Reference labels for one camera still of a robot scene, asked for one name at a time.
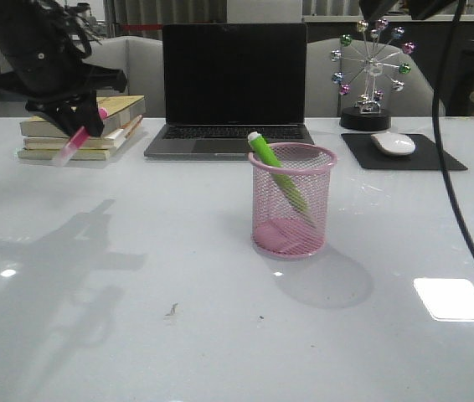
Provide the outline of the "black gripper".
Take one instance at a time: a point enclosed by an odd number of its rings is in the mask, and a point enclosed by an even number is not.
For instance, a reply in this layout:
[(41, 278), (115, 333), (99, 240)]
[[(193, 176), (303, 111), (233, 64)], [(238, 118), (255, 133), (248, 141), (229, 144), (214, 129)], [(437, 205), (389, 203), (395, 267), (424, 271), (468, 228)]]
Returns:
[[(7, 53), (12, 67), (0, 74), (0, 92), (25, 101), (27, 111), (45, 119), (72, 137), (80, 128), (99, 137), (104, 123), (96, 92), (125, 90), (123, 70), (87, 64), (75, 54), (32, 50)], [(74, 111), (70, 106), (76, 105)]]

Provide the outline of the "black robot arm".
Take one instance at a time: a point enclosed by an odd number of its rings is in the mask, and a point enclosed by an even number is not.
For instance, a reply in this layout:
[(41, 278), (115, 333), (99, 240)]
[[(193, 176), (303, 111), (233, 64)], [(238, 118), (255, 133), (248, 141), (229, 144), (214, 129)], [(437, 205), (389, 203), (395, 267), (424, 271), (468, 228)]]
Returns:
[(27, 111), (71, 137), (98, 137), (104, 124), (96, 93), (126, 88), (122, 70), (87, 63), (96, 40), (76, 8), (56, 1), (0, 1), (0, 53), (11, 71), (0, 91), (25, 99)]

